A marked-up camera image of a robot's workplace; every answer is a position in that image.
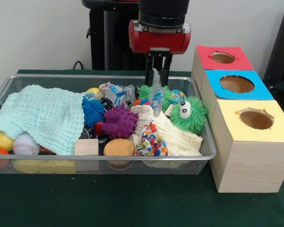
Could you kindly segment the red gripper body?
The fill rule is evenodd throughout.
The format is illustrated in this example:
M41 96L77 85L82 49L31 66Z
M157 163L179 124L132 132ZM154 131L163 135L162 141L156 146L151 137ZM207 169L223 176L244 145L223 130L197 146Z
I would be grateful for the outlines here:
M138 20L129 23L129 46L135 53L168 52L183 54L190 43L191 30L188 23L177 29L147 27Z

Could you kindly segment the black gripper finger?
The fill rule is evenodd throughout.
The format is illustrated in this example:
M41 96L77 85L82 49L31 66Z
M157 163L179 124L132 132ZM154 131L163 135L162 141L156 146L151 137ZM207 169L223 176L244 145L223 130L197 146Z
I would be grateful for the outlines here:
M162 87L165 87L168 83L171 62L172 62L172 54L166 55L164 60L164 65L160 71L160 81Z
M145 76L145 84L147 86L151 86L153 84L154 71L153 71L153 55L152 53L148 53L146 55L146 76Z

